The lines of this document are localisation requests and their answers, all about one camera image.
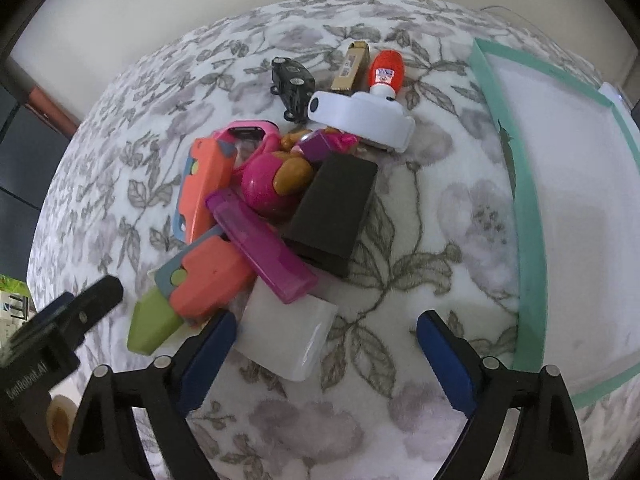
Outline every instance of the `pink ball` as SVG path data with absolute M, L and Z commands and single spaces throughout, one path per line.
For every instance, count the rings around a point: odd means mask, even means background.
M 242 175 L 244 201 L 265 218 L 285 219 L 300 201 L 298 194 L 280 196 L 273 189 L 273 179 L 283 162 L 273 153 L 263 153 L 247 165 Z

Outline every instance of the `black foam block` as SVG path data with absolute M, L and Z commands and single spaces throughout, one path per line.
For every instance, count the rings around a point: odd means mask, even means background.
M 311 265 L 347 276 L 377 174 L 375 162 L 343 153 L 329 155 L 285 230 L 285 243 Z

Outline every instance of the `black toy car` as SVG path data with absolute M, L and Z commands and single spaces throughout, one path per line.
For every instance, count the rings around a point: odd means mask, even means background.
M 284 118 L 293 123 L 305 122 L 306 106 L 316 91 L 316 80 L 302 63 L 289 57 L 274 57 L 271 66 L 271 93 L 279 95 L 287 108 Z

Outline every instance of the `purple plastic case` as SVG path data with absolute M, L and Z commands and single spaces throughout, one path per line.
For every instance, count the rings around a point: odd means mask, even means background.
M 281 302 L 296 301 L 316 285 L 318 277 L 233 191 L 220 189 L 205 203 L 229 240 Z
M 296 146 L 300 148 L 306 160 L 312 164 L 322 162 L 334 150 L 334 147 L 321 130 L 314 131 L 308 137 L 300 140 Z

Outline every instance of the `green object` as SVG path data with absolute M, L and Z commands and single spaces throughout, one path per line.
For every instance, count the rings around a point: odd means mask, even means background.
M 31 293 L 29 292 L 26 283 L 9 278 L 4 274 L 0 274 L 0 290 L 3 292 L 14 292 L 15 294 L 20 294 L 27 298 L 31 297 Z
M 543 365 L 546 337 L 546 256 L 542 220 L 522 135 L 487 61 L 487 54 L 503 57 L 542 72 L 598 104 L 610 108 L 639 171 L 640 152 L 615 105 L 598 92 L 598 89 L 531 54 L 476 38 L 469 64 L 482 87 L 496 129 L 500 131 L 502 149 L 506 153 L 508 150 L 506 150 L 505 144 L 507 144 L 513 157 L 513 169 L 509 167 L 509 161 L 507 161 L 507 165 L 511 189 L 514 193 L 514 212 L 518 231 L 518 264 L 520 267 L 518 339 L 513 368 L 537 372 Z M 572 402 L 576 408 L 593 404 L 638 373 L 640 373 L 640 364 L 628 368 L 589 390 L 572 396 Z
M 183 322 L 155 286 L 133 309 L 127 348 L 136 354 L 151 355 Z

